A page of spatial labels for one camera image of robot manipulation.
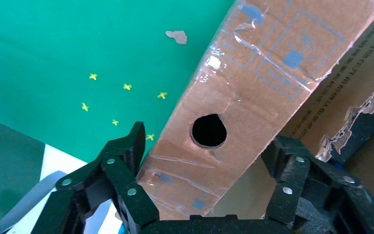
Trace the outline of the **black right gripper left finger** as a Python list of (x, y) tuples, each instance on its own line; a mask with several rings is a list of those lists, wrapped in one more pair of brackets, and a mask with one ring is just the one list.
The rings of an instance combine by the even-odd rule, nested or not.
[(145, 151), (145, 126), (108, 141), (92, 162), (63, 176), (32, 229), (34, 234), (95, 234), (102, 208), (113, 205), (130, 233), (158, 221), (159, 213), (136, 176)]

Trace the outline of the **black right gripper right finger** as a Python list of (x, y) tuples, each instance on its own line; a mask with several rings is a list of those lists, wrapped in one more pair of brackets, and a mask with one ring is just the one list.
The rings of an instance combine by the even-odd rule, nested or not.
[(285, 136), (261, 158), (276, 182), (266, 219), (296, 234), (374, 234), (374, 197), (356, 176)]

